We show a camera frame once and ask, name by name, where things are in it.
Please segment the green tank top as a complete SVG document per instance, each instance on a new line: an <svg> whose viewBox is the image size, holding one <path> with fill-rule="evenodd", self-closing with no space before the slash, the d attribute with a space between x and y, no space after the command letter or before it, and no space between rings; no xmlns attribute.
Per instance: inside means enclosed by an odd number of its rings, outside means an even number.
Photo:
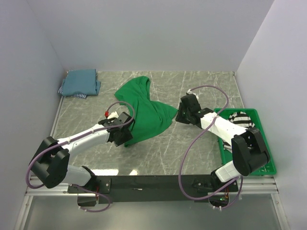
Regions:
<svg viewBox="0 0 307 230"><path fill-rule="evenodd" d="M129 103L130 113L135 113L134 124L130 126L133 138L124 146L129 147L135 143L153 138L170 127L177 109L150 99L150 79L140 76L131 79L119 88L114 96L118 101Z"/></svg>

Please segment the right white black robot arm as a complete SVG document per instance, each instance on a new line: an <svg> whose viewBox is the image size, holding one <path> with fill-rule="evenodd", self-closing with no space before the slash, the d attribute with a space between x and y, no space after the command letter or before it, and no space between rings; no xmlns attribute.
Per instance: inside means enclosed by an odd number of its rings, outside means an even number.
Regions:
<svg viewBox="0 0 307 230"><path fill-rule="evenodd" d="M248 176L271 160L259 129L236 125L211 109L202 109L194 94L181 97L176 121L207 130L230 145L232 160L212 172L210 181L215 191L222 191L228 181Z"/></svg>

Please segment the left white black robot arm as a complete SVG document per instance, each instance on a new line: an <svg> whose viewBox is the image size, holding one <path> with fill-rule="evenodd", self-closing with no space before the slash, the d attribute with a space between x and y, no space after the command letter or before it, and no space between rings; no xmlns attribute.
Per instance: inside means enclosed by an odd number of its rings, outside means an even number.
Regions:
<svg viewBox="0 0 307 230"><path fill-rule="evenodd" d="M70 137L45 138L29 163L26 176L28 187L39 188L29 182L29 174L33 173L47 188L67 183L78 185L86 193L95 190L99 186L97 176L86 166L70 165L70 157L99 144L108 142L116 146L124 144L132 139L129 127L133 123L134 118L127 113L113 113L93 127Z"/></svg>

